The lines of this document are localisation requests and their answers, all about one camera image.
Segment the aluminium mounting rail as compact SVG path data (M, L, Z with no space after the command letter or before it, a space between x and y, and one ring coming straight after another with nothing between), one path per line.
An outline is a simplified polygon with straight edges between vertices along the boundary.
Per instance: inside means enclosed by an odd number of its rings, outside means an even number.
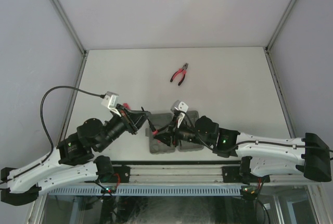
M241 184L224 183L222 165L132 165L130 180L121 185L172 184ZM98 181L101 175L113 173L113 168L97 168L95 164L73 167L52 173L38 182L41 188L59 188L78 183Z

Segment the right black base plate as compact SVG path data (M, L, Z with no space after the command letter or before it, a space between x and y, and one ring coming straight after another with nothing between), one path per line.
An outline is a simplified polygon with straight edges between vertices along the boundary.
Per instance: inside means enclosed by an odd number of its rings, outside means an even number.
M241 168L240 166L223 166L222 176L224 183L243 183L249 185L260 180L265 180L265 182L271 181L269 176L255 176L251 173L250 169Z

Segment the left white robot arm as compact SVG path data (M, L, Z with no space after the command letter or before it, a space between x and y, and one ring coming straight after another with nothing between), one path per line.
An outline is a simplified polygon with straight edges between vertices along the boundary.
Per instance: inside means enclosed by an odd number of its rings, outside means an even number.
M18 169L1 169L1 202L21 206L62 186L80 182L109 182L114 169L108 156L99 155L123 133L136 134L151 113L118 104L109 121L90 118L60 141L52 152Z

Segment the right aluminium frame post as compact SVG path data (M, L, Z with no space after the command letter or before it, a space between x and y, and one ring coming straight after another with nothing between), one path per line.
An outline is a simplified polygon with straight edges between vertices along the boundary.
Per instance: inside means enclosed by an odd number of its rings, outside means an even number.
M291 138L296 137L296 131L295 131L295 127L293 125L293 121L291 119L291 115L290 115L290 112L288 109L287 101L286 101L285 94L283 91L283 86L281 84L281 80L278 75L276 65L274 63L272 50L273 50L273 47L274 47L276 41L278 40L279 36L281 35L283 29L285 28L290 16L292 15L298 1L299 0L289 0L267 46L263 48L265 57L266 57L266 61L268 64L268 68L270 70L270 74L271 74L271 77L272 77L272 80L274 83L275 91L278 96L280 107L281 107L283 115L284 115L284 120L285 120L285 123L287 126L287 130L288 130L289 136Z

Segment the red utility knife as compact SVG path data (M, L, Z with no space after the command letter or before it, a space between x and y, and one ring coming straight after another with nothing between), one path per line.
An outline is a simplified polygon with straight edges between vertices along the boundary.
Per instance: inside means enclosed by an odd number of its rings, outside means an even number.
M128 110L131 109L128 103L123 103L123 107L125 107L125 108L128 109Z

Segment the aluminium frame post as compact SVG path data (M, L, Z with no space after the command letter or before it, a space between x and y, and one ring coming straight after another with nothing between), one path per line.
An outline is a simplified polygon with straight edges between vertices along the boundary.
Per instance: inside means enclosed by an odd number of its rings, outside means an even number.
M290 16L292 15L298 1L299 0L289 0L267 46L263 48L265 57L266 57L266 61L268 64L268 68L270 70L270 74L271 74L271 77L272 77L272 80L274 83L275 91L278 96L280 107L281 107L283 115L284 115L284 120L285 120L285 123L287 126L287 130L288 130L289 136L291 138L296 137L296 131L295 131L295 127L293 125L293 121L291 119L291 115L290 115L290 112L288 109L287 101L286 101L285 94L283 91L283 86L281 84L281 80L278 75L276 65L274 63L272 50L273 50L273 47L274 47L276 41L278 40L279 36L281 35L283 29L285 28Z
M65 27L67 33L69 34L69 37L74 42L76 48L78 49L80 53L80 62L78 66L78 71L74 80L74 86L78 87L80 85L82 73L84 70L84 66L86 63L86 53L87 50L84 48L76 30L74 29L74 26L72 25L67 13L65 12L65 9L63 8L63 5L61 4L60 0L49 0L51 5L53 6L55 12L58 15L58 18L62 22L63 26Z

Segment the red black screwdriver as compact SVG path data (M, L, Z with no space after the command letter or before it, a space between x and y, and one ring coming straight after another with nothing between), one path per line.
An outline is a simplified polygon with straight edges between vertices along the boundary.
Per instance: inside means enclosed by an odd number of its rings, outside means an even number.
M150 130L152 132L152 135L156 135L158 133L158 130L155 128L155 126L149 119L148 119L148 124L149 124Z

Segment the grey plastic tool case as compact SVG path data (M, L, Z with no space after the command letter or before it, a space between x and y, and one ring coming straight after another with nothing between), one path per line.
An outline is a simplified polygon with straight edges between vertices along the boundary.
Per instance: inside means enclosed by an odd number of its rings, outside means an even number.
M149 119L158 131L159 129L166 127L164 130L162 130L162 133L164 133L168 130L169 123L173 119L173 114L172 113L152 114ZM177 129L176 127L173 129L172 141L174 142L172 142L171 146L168 146L165 143L155 139L151 129L147 127L145 135L148 138L150 153L153 155L158 155L158 154L174 153L175 150L178 150L179 152L195 152L202 150L204 146L201 145L201 142L197 144L194 142L188 142L185 139L181 139L180 131L185 131L185 130L191 130L190 123L187 117L185 117L185 119L182 121L182 124L179 129Z

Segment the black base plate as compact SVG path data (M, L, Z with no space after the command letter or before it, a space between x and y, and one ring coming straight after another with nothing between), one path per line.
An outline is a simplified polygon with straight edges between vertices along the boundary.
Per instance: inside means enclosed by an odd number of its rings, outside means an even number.
M113 173L101 175L98 180L101 183L128 183L130 180L131 168L129 166L116 166Z
M222 176L224 183L243 183L249 185L260 180L265 180L265 182L271 181L269 176L255 176L251 173L250 169L241 168L240 166L223 166Z

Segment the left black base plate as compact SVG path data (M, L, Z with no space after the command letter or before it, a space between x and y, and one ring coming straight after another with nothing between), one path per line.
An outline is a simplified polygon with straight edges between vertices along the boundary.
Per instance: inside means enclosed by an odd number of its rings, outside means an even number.
M98 180L101 183L128 183L130 180L131 168L129 166L116 166L113 173L101 175Z

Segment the left aluminium frame post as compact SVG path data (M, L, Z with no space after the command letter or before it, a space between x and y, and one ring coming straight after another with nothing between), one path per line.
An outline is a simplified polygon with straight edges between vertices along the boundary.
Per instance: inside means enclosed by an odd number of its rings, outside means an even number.
M84 48L76 30L74 29L74 26L72 25L67 13L65 12L65 9L63 8L63 5L61 4L60 0L49 0L51 5L53 6L55 12L58 15L58 18L62 22L63 26L65 27L67 33L69 34L69 37L74 42L76 48L78 49L80 53L80 62L78 66L78 71L74 80L74 86L78 87L80 85L82 73L84 70L84 66L86 63L86 53L87 50Z

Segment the red handled pliers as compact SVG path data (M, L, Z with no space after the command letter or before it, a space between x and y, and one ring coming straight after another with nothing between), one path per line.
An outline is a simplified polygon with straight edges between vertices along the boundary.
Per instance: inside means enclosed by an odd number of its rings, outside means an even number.
M173 74L173 76L170 79L170 82L173 82L178 75L182 75L180 82L177 84L178 86L181 86L185 80L187 74L187 68L188 68L188 63L185 63L178 71L176 71Z

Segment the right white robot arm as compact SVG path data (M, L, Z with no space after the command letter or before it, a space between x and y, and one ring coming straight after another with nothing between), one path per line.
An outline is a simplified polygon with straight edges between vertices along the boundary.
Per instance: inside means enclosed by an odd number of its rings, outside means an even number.
M264 138L221 128L206 116L192 122L183 114L160 129L150 128L154 139L167 146L201 144L219 157L240 158L239 176L246 182L270 175L303 175L316 182L332 180L332 151L314 133L306 133L303 138Z

